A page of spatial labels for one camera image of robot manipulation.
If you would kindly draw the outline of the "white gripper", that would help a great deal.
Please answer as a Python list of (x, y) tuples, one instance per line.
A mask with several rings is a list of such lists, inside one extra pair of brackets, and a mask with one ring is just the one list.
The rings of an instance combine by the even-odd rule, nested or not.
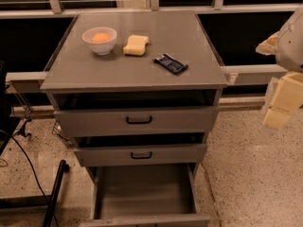
[(283, 128), (303, 105), (303, 6), (297, 8), (279, 32), (272, 34), (256, 51), (265, 56), (276, 54), (276, 63), (288, 71), (277, 83), (262, 124), (270, 129)]

